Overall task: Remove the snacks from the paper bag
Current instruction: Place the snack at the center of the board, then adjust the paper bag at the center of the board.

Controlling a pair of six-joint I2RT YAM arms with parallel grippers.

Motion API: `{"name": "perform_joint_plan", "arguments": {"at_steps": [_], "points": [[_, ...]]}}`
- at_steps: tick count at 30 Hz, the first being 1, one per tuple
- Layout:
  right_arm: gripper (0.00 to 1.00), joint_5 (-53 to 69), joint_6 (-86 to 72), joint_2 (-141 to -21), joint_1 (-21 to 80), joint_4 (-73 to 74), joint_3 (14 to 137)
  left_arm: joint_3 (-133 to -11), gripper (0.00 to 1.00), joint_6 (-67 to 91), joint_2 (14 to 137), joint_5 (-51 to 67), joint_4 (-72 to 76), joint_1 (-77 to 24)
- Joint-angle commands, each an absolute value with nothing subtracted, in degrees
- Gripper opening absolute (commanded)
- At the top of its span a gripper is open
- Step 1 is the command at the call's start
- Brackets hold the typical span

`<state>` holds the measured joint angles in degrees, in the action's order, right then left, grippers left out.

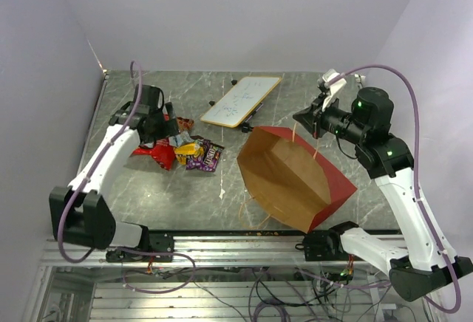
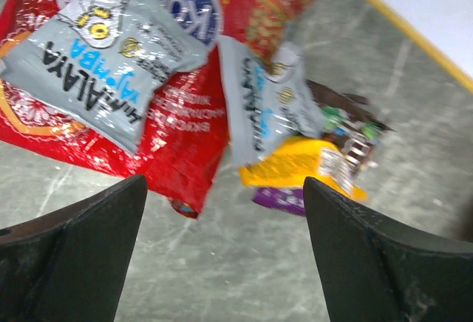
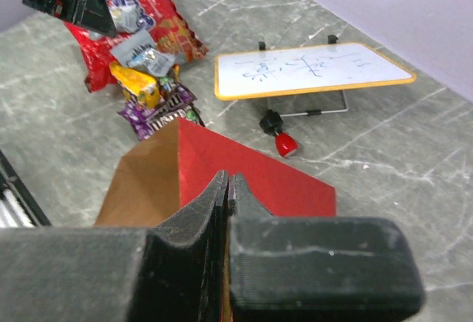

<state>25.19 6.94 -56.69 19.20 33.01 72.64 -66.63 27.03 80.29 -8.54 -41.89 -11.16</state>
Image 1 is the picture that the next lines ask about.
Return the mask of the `white blue snack wrapper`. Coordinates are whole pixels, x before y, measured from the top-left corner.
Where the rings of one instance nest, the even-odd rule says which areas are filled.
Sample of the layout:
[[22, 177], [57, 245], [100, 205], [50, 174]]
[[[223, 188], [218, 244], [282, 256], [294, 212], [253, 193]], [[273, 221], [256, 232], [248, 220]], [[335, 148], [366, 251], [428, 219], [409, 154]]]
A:
[[192, 142], [194, 142], [194, 139], [187, 131], [169, 137], [169, 145], [175, 148], [179, 148]]

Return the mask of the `yellow m&m's candy packet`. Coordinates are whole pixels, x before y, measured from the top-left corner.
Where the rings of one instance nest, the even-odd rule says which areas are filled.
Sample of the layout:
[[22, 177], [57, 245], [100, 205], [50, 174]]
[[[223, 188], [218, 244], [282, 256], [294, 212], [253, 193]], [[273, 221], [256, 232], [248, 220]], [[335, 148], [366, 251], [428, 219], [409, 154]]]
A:
[[196, 142], [188, 143], [180, 147], [174, 148], [174, 153], [177, 156], [181, 156], [181, 157], [198, 157], [204, 154], [204, 152], [205, 152], [204, 148], [199, 143], [196, 143]]

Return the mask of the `brown m&m's candy packet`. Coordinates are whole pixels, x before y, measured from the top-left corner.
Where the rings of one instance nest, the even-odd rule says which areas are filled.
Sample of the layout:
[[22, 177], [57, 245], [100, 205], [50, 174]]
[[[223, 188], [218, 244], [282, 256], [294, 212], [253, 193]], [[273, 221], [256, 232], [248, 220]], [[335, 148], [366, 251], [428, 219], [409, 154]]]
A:
[[204, 145], [205, 152], [200, 169], [205, 172], [215, 172], [220, 161], [222, 152], [225, 148], [209, 140], [205, 140]]

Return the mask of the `red brown paper bag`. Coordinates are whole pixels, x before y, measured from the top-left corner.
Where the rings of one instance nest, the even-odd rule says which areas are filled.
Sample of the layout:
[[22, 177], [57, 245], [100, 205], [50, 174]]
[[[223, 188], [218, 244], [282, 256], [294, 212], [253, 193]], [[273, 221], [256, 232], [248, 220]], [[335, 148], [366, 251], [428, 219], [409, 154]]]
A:
[[255, 127], [236, 160], [252, 199], [270, 217], [303, 233], [319, 226], [357, 191], [289, 128]]

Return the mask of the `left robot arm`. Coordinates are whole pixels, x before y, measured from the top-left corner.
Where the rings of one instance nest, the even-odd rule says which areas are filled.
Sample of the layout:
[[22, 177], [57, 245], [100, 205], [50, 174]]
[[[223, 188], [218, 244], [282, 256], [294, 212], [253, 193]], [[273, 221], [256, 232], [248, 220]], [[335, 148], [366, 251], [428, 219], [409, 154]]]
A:
[[83, 170], [67, 186], [51, 191], [56, 241], [96, 250], [124, 247], [131, 259], [144, 260], [151, 250], [149, 229], [117, 221], [107, 199], [134, 151], [149, 152], [159, 141], [178, 133], [173, 106], [164, 101], [163, 91], [156, 86], [137, 86], [133, 100], [111, 116], [101, 144]]

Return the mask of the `purple candy packet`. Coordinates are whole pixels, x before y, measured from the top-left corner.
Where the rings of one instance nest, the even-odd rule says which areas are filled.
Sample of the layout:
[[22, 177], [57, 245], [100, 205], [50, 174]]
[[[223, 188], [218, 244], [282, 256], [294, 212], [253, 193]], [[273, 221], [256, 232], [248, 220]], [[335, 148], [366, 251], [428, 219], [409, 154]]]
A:
[[186, 157], [186, 170], [198, 169], [205, 172], [213, 172], [214, 169], [211, 165], [205, 163], [205, 155], [199, 156], [187, 156]]

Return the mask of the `red cookie snack bag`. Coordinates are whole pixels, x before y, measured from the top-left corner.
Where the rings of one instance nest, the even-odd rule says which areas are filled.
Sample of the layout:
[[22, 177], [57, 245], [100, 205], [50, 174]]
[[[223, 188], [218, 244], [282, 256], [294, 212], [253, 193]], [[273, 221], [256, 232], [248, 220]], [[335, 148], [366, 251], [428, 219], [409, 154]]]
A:
[[[192, 119], [178, 117], [177, 123], [180, 132], [190, 131], [194, 127], [194, 121]], [[171, 167], [176, 160], [174, 148], [169, 144], [169, 139], [165, 138], [158, 140], [155, 144], [141, 145], [136, 148], [133, 155], [149, 156], [151, 157], [162, 169], [167, 171], [171, 170]]]

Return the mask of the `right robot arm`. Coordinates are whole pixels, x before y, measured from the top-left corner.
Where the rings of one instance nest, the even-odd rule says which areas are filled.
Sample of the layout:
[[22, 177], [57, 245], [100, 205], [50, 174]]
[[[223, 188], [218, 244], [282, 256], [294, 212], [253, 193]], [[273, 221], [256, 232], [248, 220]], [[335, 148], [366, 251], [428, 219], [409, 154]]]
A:
[[350, 112], [321, 93], [293, 119], [315, 138], [331, 133], [355, 146], [355, 159], [387, 199], [406, 248], [387, 244], [353, 222], [333, 227], [327, 254], [336, 260], [352, 254], [388, 276], [406, 301], [415, 301], [472, 273], [472, 261], [459, 256], [441, 233], [415, 184], [415, 160], [407, 144], [390, 134], [394, 104], [382, 89], [360, 89]]

